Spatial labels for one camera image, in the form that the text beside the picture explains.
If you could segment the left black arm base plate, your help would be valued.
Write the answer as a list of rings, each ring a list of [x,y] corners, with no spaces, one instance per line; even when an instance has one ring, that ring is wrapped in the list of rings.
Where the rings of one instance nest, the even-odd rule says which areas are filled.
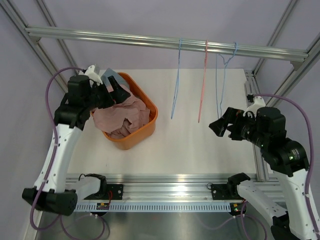
[[[84,200],[106,200],[115,201],[123,199],[123,184],[113,184],[107,183],[105,186],[102,186],[97,193],[93,193],[84,198]]]

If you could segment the pink skirt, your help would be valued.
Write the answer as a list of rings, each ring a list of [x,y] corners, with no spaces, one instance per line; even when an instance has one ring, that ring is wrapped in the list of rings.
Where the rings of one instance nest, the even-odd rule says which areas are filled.
[[[149,123],[150,110],[130,93],[124,102],[110,108],[95,109],[93,121],[97,129],[112,139],[123,139]]]

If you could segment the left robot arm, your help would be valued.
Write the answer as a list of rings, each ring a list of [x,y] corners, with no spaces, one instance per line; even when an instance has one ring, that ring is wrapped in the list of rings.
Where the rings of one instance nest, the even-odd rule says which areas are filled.
[[[87,75],[75,75],[69,79],[68,92],[52,116],[52,140],[41,173],[33,187],[22,192],[22,198],[34,209],[69,216],[79,200],[89,196],[103,199],[108,194],[106,178],[95,173],[89,173],[79,183],[66,187],[70,160],[91,112],[108,109],[130,97],[114,76],[107,79],[111,91],[102,81],[97,82]]]

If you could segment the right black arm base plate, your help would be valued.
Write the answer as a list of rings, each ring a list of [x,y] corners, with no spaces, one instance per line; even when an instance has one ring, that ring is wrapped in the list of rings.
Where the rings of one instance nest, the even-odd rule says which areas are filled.
[[[213,200],[224,201],[242,201],[243,198],[238,195],[232,195],[228,190],[227,184],[208,183],[207,188],[211,192]]]

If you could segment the pink wire hanger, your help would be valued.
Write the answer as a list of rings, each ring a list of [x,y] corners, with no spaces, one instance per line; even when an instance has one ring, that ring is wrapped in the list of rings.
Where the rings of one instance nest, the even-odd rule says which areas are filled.
[[[204,48],[203,78],[202,78],[202,87],[201,87],[201,94],[200,94],[198,119],[197,119],[198,124],[201,121],[201,115],[202,115],[202,107],[203,107],[204,94],[205,94],[205,84],[206,84],[207,64],[208,64],[208,40],[205,41],[205,48]]]

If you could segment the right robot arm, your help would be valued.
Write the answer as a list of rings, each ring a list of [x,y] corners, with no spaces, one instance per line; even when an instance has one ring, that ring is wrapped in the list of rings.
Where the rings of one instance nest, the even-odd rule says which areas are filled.
[[[286,208],[268,198],[245,173],[228,178],[228,195],[250,203],[267,221],[274,239],[318,240],[319,216],[310,214],[315,203],[311,191],[305,190],[311,163],[304,147],[286,136],[285,126],[285,116],[274,107],[261,107],[256,114],[229,107],[209,124],[218,137],[229,131],[232,140],[246,140],[260,148],[282,188]]]

